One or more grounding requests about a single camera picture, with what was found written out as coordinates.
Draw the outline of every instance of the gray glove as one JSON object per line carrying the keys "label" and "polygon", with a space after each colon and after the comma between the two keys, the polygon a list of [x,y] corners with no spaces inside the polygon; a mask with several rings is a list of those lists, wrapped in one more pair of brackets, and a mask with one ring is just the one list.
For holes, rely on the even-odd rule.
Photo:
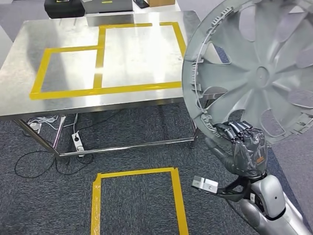
{"label": "gray glove", "polygon": [[206,138],[206,143],[228,171],[244,177],[256,177],[265,172],[267,147],[262,130],[245,121],[218,123],[214,127],[232,144],[232,154],[226,153],[213,139]]}

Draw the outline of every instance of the yellow tape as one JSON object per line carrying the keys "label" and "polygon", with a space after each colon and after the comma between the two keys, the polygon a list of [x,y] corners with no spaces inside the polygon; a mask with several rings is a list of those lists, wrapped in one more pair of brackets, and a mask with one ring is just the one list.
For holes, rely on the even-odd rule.
{"label": "yellow tape", "polygon": [[97,51],[96,72],[94,77],[94,88],[98,89],[103,86],[103,68],[104,60],[104,46],[106,43],[106,28],[99,27],[98,46]]}
{"label": "yellow tape", "polygon": [[152,23],[124,23],[124,24],[106,24],[102,25],[105,28],[133,28],[133,27],[150,27]]}
{"label": "yellow tape", "polygon": [[100,234],[100,208],[101,208],[101,177],[97,174],[96,180],[92,184],[91,201],[91,235]]}
{"label": "yellow tape", "polygon": [[37,72],[31,93],[40,93],[41,91],[42,83],[44,83],[46,71],[48,68],[51,49],[45,49],[42,55],[41,62]]}
{"label": "yellow tape", "polygon": [[103,87],[99,89],[84,89],[75,91],[57,91],[57,92],[32,92],[29,94],[30,99],[60,99],[60,98],[70,98],[87,95],[96,94],[115,94],[115,93],[126,93],[126,92],[142,92],[142,91],[152,91],[152,90],[163,90],[171,88],[180,88],[181,82],[164,82],[164,83],[152,83],[152,84],[142,84],[133,86],[121,86],[121,87]]}
{"label": "yellow tape", "polygon": [[[172,25],[177,39],[180,53],[183,57],[186,52],[186,44],[177,22],[161,22],[160,26]],[[104,62],[106,29],[107,28],[127,28],[127,27],[149,27],[152,26],[152,23],[127,23],[127,24],[109,24],[102,25],[99,27],[98,44],[96,46],[87,47],[61,47],[61,48],[48,48],[45,49],[42,56],[41,62],[37,73],[32,91],[29,94],[30,99],[57,99],[78,97],[85,95],[100,95],[100,94],[114,94],[114,93],[127,93],[127,92],[140,92],[180,88],[181,82],[167,82],[156,84],[142,84],[132,86],[120,86],[120,87],[107,87],[102,88],[103,71]],[[97,50],[96,72],[94,77],[94,89],[75,90],[75,91],[56,91],[41,93],[41,89],[44,82],[45,73],[48,67],[50,56],[51,53],[60,52],[73,52],[83,50]]]}
{"label": "yellow tape", "polygon": [[182,188],[180,187],[180,175],[176,168],[170,172],[172,176],[173,192],[176,207],[176,214],[178,221],[178,229],[180,235],[188,235],[188,225],[185,214],[184,201],[183,199]]}
{"label": "yellow tape", "polygon": [[173,167],[146,169],[146,170],[130,170],[130,171],[121,171],[121,172],[100,174],[100,177],[101,177],[101,179],[104,179],[104,178],[118,177],[118,176],[143,175],[143,174],[152,174],[152,173],[171,172],[173,170],[174,170]]}
{"label": "yellow tape", "polygon": [[85,46],[85,47],[60,47],[60,48],[50,48],[51,53],[61,53],[61,52],[74,52],[74,51],[84,51],[84,50],[97,50],[101,46]]}
{"label": "yellow tape", "polygon": [[186,46],[184,38],[183,37],[182,31],[180,31],[180,25],[177,22],[173,22],[173,28],[174,29],[176,38],[177,39],[178,46],[180,46],[180,53],[182,53],[183,58],[184,58]]}
{"label": "yellow tape", "polygon": [[178,229],[180,235],[188,235],[188,225],[186,219],[185,207],[183,200],[182,189],[180,187],[180,176],[177,168],[155,168],[144,170],[131,170],[113,173],[98,173],[93,183],[92,188],[92,204],[91,204],[91,223],[91,234],[100,234],[100,208],[101,208],[101,179],[130,176],[130,175],[142,175],[151,173],[164,173],[170,172],[172,179],[173,191],[174,195],[176,213],[178,221]]}

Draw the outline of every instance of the table top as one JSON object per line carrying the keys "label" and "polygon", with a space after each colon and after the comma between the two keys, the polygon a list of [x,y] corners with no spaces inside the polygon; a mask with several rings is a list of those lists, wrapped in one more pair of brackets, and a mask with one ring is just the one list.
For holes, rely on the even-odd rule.
{"label": "table top", "polygon": [[193,11],[25,22],[0,70],[0,118],[103,111],[183,99]]}

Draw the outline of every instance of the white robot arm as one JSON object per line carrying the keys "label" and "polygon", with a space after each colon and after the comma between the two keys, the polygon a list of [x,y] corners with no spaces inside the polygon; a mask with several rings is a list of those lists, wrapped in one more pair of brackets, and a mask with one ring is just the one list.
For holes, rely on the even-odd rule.
{"label": "white robot arm", "polygon": [[[266,173],[267,148],[264,134],[247,122],[226,122],[214,126],[232,143],[228,154],[212,139],[209,149],[227,170],[239,177],[226,188],[195,176],[192,186],[240,203],[247,222],[260,235],[310,235],[302,215],[283,191],[278,178]],[[238,185],[241,192],[235,191]]]}

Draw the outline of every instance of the power strip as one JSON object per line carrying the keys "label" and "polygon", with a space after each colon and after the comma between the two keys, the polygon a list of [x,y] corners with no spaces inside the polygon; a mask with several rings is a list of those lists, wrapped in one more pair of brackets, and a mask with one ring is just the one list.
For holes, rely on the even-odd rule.
{"label": "power strip", "polygon": [[[72,135],[72,141],[75,144],[77,152],[84,151],[83,143],[81,143],[81,137],[78,132],[74,133]],[[84,155],[78,155],[78,157],[82,158]]]}
{"label": "power strip", "polygon": [[41,129],[41,123],[37,123],[37,122],[33,122],[33,123],[30,123],[29,126],[33,129],[34,131],[37,132],[37,134],[40,133],[40,130]]}

